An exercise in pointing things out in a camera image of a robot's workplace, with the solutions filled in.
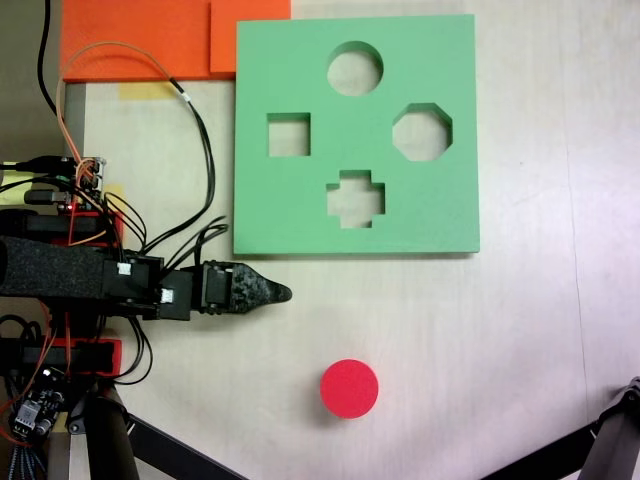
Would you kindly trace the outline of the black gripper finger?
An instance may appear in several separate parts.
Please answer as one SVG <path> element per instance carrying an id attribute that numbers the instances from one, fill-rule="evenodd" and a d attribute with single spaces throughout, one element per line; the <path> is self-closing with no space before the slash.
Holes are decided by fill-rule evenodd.
<path id="1" fill-rule="evenodd" d="M 292 299 L 290 290 L 278 290 L 275 292 L 259 292 L 247 295 L 234 296 L 234 313 L 246 314 L 263 306 L 280 304 Z"/>
<path id="2" fill-rule="evenodd" d="M 291 296 L 289 287 L 272 281 L 246 264 L 234 266 L 234 291 L 243 296 Z"/>

